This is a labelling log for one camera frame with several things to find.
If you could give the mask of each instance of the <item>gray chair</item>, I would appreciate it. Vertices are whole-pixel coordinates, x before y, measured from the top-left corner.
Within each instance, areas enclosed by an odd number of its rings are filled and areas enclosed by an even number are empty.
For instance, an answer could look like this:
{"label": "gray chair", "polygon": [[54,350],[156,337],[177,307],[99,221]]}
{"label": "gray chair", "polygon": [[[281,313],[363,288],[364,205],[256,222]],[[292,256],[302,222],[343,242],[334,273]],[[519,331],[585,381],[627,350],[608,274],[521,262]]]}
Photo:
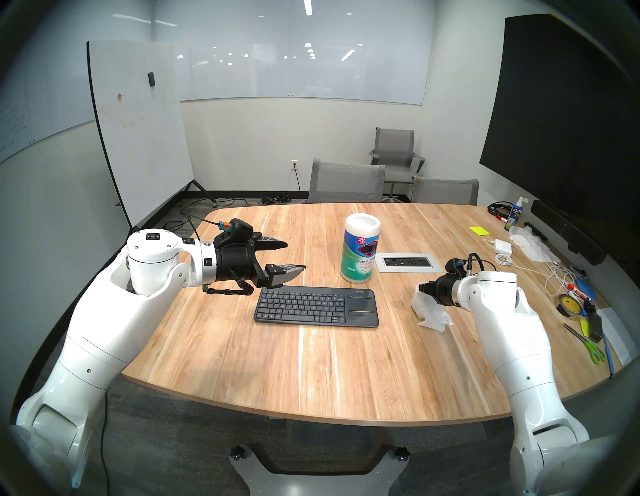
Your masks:
{"label": "gray chair", "polygon": [[[424,157],[413,153],[413,129],[376,128],[376,146],[369,152],[371,165],[384,164],[385,183],[391,184],[389,201],[394,201],[394,187],[396,184],[413,184],[413,176],[420,172]],[[420,159],[415,172],[411,171],[413,158]]]}
{"label": "gray chair", "polygon": [[308,202],[380,203],[384,182],[383,165],[342,164],[314,159]]}
{"label": "gray chair", "polygon": [[414,177],[411,203],[413,204],[455,204],[477,205],[478,188],[477,179],[451,180],[429,179],[427,177]]}

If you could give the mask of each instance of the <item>whiteboard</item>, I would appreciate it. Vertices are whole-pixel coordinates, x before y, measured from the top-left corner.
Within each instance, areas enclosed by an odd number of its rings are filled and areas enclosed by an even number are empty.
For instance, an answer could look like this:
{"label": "whiteboard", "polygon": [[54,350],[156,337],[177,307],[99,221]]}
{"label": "whiteboard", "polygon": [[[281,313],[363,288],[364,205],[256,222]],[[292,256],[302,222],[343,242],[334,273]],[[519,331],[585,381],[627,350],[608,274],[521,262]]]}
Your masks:
{"label": "whiteboard", "polygon": [[150,40],[151,11],[148,0],[61,0],[0,81],[0,162],[93,120],[86,41]]}
{"label": "whiteboard", "polygon": [[156,40],[174,46],[180,100],[422,104],[435,0],[311,4],[307,15],[303,0],[157,0],[155,17],[162,23],[156,24]]}
{"label": "whiteboard", "polygon": [[[130,225],[193,180],[171,45],[88,42],[95,118]],[[156,85],[149,84],[153,72]]]}

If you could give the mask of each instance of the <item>blue spray bottle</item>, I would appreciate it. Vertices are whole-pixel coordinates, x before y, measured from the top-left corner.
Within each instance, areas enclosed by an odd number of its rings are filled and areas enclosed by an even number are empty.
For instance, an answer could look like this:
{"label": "blue spray bottle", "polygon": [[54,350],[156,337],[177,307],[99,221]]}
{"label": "blue spray bottle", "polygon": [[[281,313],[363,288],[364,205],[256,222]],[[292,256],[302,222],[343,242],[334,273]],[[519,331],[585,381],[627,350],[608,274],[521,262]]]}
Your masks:
{"label": "blue spray bottle", "polygon": [[505,231],[508,231],[511,226],[515,226],[518,223],[518,219],[522,213],[522,202],[528,204],[529,200],[521,196],[518,203],[513,206],[511,213],[509,213],[509,217],[507,218],[507,223],[504,225]]}

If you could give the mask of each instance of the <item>ceiling light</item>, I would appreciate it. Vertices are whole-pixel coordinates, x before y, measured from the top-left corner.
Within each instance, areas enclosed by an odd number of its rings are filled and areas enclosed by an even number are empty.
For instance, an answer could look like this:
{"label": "ceiling light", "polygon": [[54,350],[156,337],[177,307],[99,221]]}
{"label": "ceiling light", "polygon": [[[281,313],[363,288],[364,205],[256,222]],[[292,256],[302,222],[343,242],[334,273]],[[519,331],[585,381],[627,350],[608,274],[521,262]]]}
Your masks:
{"label": "ceiling light", "polygon": [[122,14],[111,14],[112,17],[120,17],[121,19],[131,19],[136,20],[138,22],[144,22],[145,24],[151,24],[150,20],[140,19],[138,17],[131,17],[130,15],[122,15]]}

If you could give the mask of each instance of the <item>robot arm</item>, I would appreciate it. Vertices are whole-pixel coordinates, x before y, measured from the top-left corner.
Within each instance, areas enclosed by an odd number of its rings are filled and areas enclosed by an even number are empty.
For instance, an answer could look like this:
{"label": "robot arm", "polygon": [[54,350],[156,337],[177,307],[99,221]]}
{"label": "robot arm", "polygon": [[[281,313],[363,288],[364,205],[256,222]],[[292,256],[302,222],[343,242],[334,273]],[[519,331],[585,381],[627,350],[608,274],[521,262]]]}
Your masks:
{"label": "robot arm", "polygon": [[[58,490],[80,485],[102,396],[147,345],[183,287],[250,295],[253,287],[245,280],[256,287],[280,287],[305,269],[294,264],[262,269],[256,250],[287,243],[254,233],[239,219],[220,223],[220,229],[224,232],[204,242],[161,229],[132,234],[78,301],[60,358],[46,384],[20,408],[15,429],[31,461]],[[180,252],[191,255],[190,265],[179,262]],[[130,279],[135,294],[127,291]],[[209,288],[224,280],[235,280],[241,289]]]}
{"label": "robot arm", "polygon": [[[517,286],[516,275],[484,267],[471,275],[471,258],[451,259],[445,266],[447,274],[420,284],[419,291],[441,305],[473,313],[486,359],[511,406],[515,438],[509,463],[515,493],[542,494],[558,481],[575,483],[572,476],[582,477],[588,461],[601,458],[611,443],[589,441],[584,426],[564,408],[554,381],[547,333]],[[572,461],[578,459],[579,471],[558,471],[566,461],[567,468],[575,468],[577,463]]]}

